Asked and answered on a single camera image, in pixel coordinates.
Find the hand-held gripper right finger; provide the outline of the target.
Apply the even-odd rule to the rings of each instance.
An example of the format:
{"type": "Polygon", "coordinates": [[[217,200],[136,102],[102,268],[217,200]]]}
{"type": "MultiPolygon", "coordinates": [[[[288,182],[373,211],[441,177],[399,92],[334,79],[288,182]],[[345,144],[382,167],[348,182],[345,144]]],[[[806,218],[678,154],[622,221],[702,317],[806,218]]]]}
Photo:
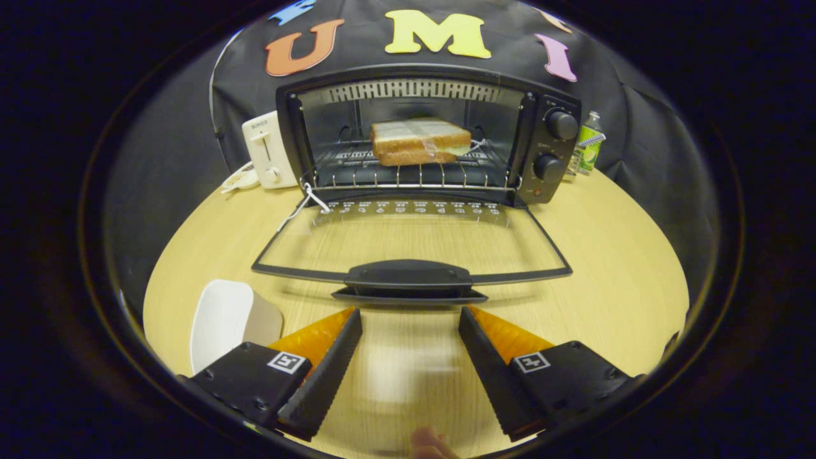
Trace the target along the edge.
{"type": "Polygon", "coordinates": [[[577,340],[554,344],[475,306],[458,334],[511,441],[588,418],[636,382],[577,340]]]}

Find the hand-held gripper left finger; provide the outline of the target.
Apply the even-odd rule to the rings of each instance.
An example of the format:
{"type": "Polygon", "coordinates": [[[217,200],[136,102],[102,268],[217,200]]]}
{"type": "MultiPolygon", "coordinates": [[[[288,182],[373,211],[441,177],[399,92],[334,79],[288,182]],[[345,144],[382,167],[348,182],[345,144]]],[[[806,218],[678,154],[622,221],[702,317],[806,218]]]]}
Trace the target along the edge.
{"type": "Polygon", "coordinates": [[[349,307],[267,346],[243,342],[186,378],[186,387],[250,425],[311,441],[362,331],[361,312],[349,307]]]}

